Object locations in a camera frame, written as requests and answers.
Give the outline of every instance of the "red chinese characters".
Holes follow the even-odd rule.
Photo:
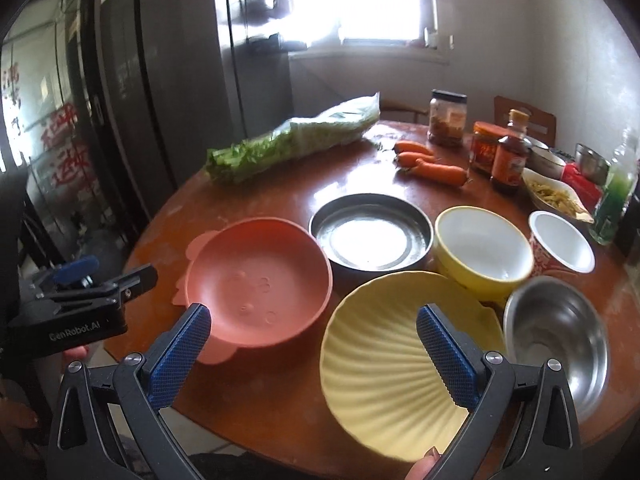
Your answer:
[[[66,186],[76,180],[84,180],[88,185],[95,179],[88,149],[84,144],[77,142],[75,146],[63,148],[58,153],[57,160],[57,164],[52,164],[56,168],[51,177],[54,187]]]
[[[40,136],[44,150],[50,150],[68,135],[69,127],[76,121],[76,109],[71,103],[65,103],[62,108],[49,115],[49,124]]]
[[[18,81],[20,81],[20,72],[17,63],[2,71],[2,98],[11,100],[12,104],[19,110],[22,106],[22,101],[20,100],[20,89],[17,87]]]

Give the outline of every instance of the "metal plate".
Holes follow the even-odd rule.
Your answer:
[[[384,273],[418,264],[431,248],[433,229],[424,213],[408,202],[362,193],[323,205],[309,232],[332,262]]]

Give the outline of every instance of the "green bottle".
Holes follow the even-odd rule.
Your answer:
[[[627,129],[622,134],[622,144],[613,150],[607,183],[593,214],[593,225],[589,229],[593,239],[601,245],[610,244],[616,235],[618,223],[638,180],[637,148],[637,134]]]

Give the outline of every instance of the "yellow ribbed plate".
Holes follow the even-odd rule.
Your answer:
[[[341,426],[364,446],[408,462],[433,446],[444,452],[468,414],[451,400],[415,331],[427,303],[483,350],[504,352],[492,309],[444,276],[408,271],[344,298],[320,353],[322,392]]]

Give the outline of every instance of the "yellow bowl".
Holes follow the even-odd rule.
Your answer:
[[[453,403],[415,330],[436,303],[484,350],[504,352],[495,312],[434,272],[388,274],[360,286],[334,311],[322,340],[320,381],[340,425],[376,452],[414,462],[444,452],[468,411]]]
[[[468,288],[479,301],[504,304],[533,269],[533,252],[507,219],[479,207],[452,207],[434,228],[438,272]]]

